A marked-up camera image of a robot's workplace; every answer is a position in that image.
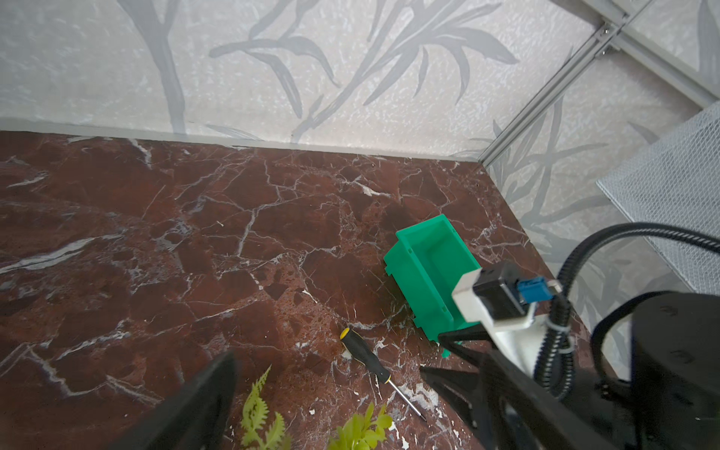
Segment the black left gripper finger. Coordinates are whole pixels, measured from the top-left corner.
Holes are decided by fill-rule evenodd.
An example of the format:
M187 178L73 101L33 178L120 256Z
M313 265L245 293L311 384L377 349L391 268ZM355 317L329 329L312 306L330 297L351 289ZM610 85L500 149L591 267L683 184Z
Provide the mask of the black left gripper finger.
M109 447L219 449L230 417L237 375L234 354L225 352Z

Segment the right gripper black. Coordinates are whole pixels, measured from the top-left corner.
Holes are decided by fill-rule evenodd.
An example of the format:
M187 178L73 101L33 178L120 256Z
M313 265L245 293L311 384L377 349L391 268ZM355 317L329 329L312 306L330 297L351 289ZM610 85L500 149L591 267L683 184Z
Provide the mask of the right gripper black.
M438 335L475 372L421 367L434 389L486 449L613 449L598 433L493 346L479 352L465 341L494 340L484 329Z

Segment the black yellow screwdriver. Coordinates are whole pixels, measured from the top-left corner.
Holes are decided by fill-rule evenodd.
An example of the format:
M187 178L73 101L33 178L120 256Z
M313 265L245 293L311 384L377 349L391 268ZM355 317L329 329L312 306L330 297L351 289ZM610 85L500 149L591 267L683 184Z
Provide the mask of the black yellow screwdriver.
M414 406L414 403L401 392L401 390L392 381L390 371L383 365L378 356L369 348L365 339L350 327L346 327L339 335L345 349L350 353L354 360L364 365L368 372L372 373L380 384L388 384L399 395L399 397L410 407L410 409L424 422L427 421L420 410Z

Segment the green plastic bin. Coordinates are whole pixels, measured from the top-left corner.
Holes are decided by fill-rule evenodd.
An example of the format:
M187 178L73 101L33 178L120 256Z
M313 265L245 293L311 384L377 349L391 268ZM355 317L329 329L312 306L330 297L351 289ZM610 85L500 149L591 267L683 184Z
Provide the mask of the green plastic bin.
M449 219L440 215L396 233L397 243L384 256L385 271L407 300L414 324L427 339L471 326L452 293L467 273L481 268Z

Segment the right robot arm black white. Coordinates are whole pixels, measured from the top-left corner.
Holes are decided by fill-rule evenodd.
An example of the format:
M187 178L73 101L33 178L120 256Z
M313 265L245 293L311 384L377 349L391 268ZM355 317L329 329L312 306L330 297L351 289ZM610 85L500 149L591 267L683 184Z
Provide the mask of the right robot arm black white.
M442 344L471 371L422 367L421 376L487 449L716 449L719 446L719 299L648 292L594 330L598 352L613 324L631 323L628 381L583 372L555 399L498 350L478 352L482 327Z

